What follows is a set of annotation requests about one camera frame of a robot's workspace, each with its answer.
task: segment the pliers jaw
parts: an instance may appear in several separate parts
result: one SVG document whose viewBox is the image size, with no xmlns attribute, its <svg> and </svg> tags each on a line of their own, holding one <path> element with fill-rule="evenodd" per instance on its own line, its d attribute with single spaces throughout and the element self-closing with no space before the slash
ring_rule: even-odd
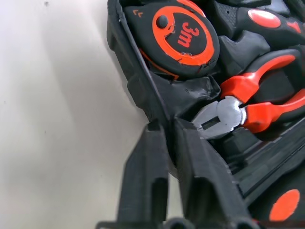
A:
<svg viewBox="0 0 305 229">
<path fill-rule="evenodd" d="M 220 102 L 215 101 L 202 108 L 192 123 L 200 131 L 201 138 L 217 139 L 244 124 L 246 120 L 245 108 L 234 96 L 226 96 Z"/>
</svg>

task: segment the black and orange tape measure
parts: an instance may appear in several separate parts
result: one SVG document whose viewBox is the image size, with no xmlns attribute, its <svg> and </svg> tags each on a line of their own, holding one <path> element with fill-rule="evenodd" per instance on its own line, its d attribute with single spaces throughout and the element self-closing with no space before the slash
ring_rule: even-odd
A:
<svg viewBox="0 0 305 229">
<path fill-rule="evenodd" d="M 154 2 L 124 13 L 144 58 L 175 80 L 204 76 L 215 66 L 217 34 L 193 2 Z"/>
</svg>

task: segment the tool case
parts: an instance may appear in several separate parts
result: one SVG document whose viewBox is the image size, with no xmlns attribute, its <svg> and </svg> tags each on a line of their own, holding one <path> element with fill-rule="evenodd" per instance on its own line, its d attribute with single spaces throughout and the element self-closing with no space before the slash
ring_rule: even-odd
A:
<svg viewBox="0 0 305 229">
<path fill-rule="evenodd" d="M 203 106 L 219 99 L 219 85 L 223 81 L 222 64 L 225 63 L 217 64 L 203 77 L 185 81 L 169 80 L 152 71 L 136 44 L 124 14 L 126 7 L 141 6 L 148 2 L 153 0 L 108 0 L 107 41 L 128 81 L 127 87 L 135 104 L 144 110 L 150 122 L 158 120 L 164 129 L 173 165 L 170 170 L 176 176 L 174 123 L 177 119 L 191 122 Z M 210 4 L 208 0 L 194 2 L 203 11 L 204 6 Z M 268 6 L 255 5 L 259 1 L 252 2 L 254 5 L 251 7 L 269 10 Z M 283 11 L 283 15 L 288 14 L 286 9 L 278 11 Z M 293 16 L 302 20 L 297 13 Z M 280 177 L 296 169 L 304 161 L 305 117 L 272 126 L 260 134 L 253 134 L 248 129 L 239 127 L 223 138 L 205 142 L 212 146 L 205 150 L 210 149 L 211 153 L 216 150 L 225 160 L 249 206 L 255 204 Z"/>
</svg>

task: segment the black plastic compartment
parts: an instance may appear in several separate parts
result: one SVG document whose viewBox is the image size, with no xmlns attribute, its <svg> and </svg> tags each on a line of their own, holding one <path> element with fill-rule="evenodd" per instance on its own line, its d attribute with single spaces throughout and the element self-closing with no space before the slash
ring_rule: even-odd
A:
<svg viewBox="0 0 305 229">
<path fill-rule="evenodd" d="M 219 72 L 215 70 L 209 76 L 179 82 L 168 81 L 149 71 L 122 11 L 128 5 L 141 3 L 108 0 L 108 44 L 119 60 L 136 105 L 144 110 L 149 121 L 158 119 L 164 126 L 170 157 L 175 164 L 172 121 L 175 117 L 190 121 L 202 106 L 218 98 L 220 88 L 215 81 L 217 77 L 213 76 Z M 282 174 L 304 160 L 305 118 L 277 126 L 262 136 L 238 128 L 211 144 L 226 160 L 246 203 L 251 204 Z"/>
</svg>

